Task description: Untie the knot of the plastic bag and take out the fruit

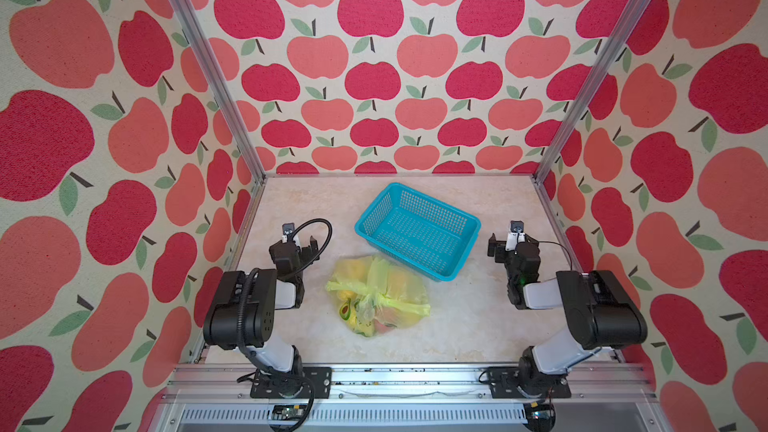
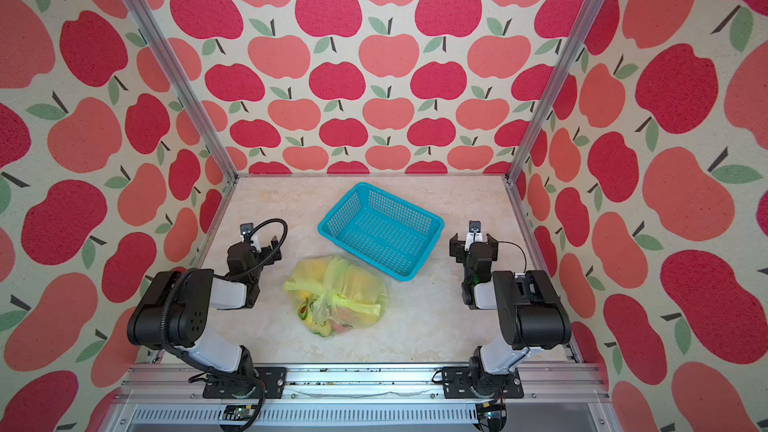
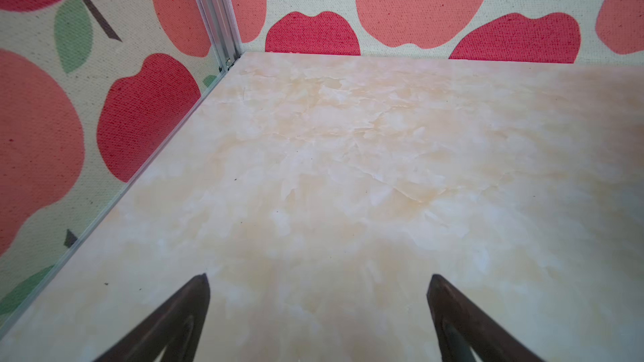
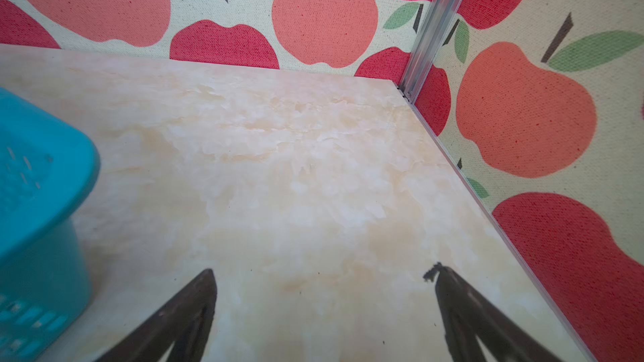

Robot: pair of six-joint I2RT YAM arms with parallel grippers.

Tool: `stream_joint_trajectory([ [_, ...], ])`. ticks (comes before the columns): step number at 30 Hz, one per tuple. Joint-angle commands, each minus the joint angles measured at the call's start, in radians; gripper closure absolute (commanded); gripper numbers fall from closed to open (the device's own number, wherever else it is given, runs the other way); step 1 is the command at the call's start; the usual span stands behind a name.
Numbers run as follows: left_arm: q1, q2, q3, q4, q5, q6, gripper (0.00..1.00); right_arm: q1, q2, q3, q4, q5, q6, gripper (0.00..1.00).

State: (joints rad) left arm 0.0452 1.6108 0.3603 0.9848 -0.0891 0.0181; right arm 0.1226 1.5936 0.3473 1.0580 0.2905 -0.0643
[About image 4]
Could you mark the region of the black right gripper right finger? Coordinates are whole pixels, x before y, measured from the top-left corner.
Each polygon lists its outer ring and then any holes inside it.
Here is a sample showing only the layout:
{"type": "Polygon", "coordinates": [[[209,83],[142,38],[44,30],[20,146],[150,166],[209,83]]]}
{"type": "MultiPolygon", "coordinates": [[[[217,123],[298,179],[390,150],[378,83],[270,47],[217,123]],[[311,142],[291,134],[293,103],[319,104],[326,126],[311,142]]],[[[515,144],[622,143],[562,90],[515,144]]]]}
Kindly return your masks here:
{"type": "Polygon", "coordinates": [[[424,273],[434,289],[444,337],[454,361],[559,361],[452,268],[438,262],[424,273]]]}

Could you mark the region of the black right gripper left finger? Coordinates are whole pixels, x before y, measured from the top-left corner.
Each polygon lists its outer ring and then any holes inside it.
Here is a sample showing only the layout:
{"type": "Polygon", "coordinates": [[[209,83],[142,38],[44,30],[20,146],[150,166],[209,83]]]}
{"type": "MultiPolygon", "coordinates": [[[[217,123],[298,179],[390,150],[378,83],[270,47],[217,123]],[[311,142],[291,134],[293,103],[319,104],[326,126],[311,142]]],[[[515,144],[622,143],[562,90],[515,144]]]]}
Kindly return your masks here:
{"type": "Polygon", "coordinates": [[[200,361],[215,317],[216,277],[206,269],[100,361],[200,361]]]}

